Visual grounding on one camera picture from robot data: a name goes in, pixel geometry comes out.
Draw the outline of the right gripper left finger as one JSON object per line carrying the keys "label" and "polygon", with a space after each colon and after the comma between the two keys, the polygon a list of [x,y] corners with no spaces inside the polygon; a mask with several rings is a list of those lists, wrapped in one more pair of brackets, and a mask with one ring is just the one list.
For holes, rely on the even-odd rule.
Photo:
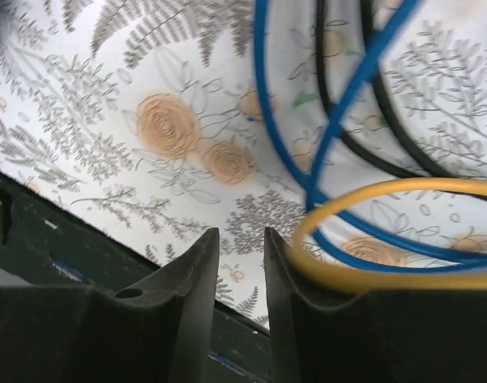
{"label": "right gripper left finger", "polygon": [[0,382],[202,382],[220,234],[116,294],[0,286]]}

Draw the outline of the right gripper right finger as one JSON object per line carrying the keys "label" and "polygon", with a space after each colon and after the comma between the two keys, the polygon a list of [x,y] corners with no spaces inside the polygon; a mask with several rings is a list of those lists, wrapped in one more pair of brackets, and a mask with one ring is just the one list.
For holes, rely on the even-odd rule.
{"label": "right gripper right finger", "polygon": [[355,297],[307,281],[264,232],[277,382],[487,382],[487,291],[380,290]]}

